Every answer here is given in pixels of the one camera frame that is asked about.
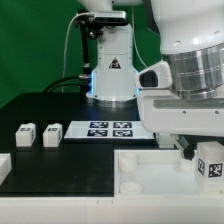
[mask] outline screw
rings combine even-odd
[[[89,22],[93,22],[94,18],[92,16],[89,17]]]

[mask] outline black cable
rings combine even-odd
[[[87,85],[86,83],[70,83],[70,84],[60,84],[57,86],[52,87],[52,89],[49,91],[50,93],[53,92],[55,89],[64,87],[64,86],[80,86],[80,85]]]
[[[57,84],[59,83],[62,83],[62,82],[65,82],[65,81],[68,81],[68,80],[75,80],[75,79],[79,79],[78,77],[75,77],[75,76],[68,76],[68,77],[65,77],[65,78],[62,78],[62,79],[59,79],[53,83],[51,83],[49,86],[47,86],[43,92],[46,93],[49,89],[51,89],[52,87],[56,86]]]

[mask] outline white base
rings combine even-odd
[[[180,168],[179,151],[136,151],[133,173],[119,171],[120,152],[113,198],[0,198],[0,223],[223,224],[224,195],[198,193],[194,173]],[[142,193],[121,194],[127,180],[140,182]]]

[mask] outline blue light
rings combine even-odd
[[[93,94],[93,92],[94,92],[94,81],[93,81],[93,78],[94,78],[94,73],[92,71],[92,73],[91,73],[91,90],[90,90],[91,94]]]

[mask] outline white block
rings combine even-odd
[[[170,134],[166,133],[157,133],[156,140],[158,142],[159,148],[174,148],[174,141],[171,138]]]
[[[201,191],[222,191],[224,188],[224,147],[218,142],[197,145],[196,183]]]
[[[44,147],[58,147],[62,139],[62,125],[48,125],[43,133]]]
[[[12,169],[10,154],[0,154],[0,185]]]
[[[22,124],[16,132],[16,146],[30,147],[36,138],[36,126],[33,123]]]

